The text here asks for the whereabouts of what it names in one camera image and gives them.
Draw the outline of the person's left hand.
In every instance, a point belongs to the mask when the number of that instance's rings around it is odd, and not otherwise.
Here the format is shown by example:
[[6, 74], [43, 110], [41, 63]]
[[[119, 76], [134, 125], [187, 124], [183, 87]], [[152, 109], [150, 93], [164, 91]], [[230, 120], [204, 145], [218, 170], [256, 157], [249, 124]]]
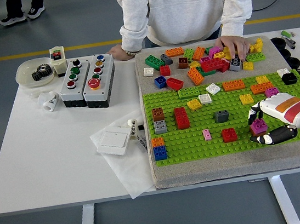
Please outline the person's left hand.
[[250, 43], [243, 37], [240, 36], [220, 36], [215, 41], [216, 47], [223, 48], [227, 47], [232, 59], [238, 55], [239, 59], [244, 62]]

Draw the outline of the person's right hand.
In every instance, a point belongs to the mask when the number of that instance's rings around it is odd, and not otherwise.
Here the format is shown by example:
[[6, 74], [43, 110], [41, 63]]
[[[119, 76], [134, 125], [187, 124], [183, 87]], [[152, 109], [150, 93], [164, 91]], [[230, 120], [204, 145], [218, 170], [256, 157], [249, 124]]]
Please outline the person's right hand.
[[107, 54], [111, 54], [114, 59], [119, 61], [126, 61], [133, 58], [133, 56], [128, 55], [121, 47], [121, 44], [117, 44], [116, 46], [113, 46]]

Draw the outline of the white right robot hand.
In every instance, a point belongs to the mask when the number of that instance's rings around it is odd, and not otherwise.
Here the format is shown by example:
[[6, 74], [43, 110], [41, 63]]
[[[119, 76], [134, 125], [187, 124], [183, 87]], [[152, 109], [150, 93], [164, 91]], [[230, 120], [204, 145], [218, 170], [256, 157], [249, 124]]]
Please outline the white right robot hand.
[[277, 118], [285, 126], [274, 129], [263, 136], [253, 136], [251, 141], [261, 144], [274, 145], [296, 137], [300, 128], [300, 98], [288, 93], [278, 93], [251, 106], [248, 113], [248, 123], [251, 125], [264, 114]]

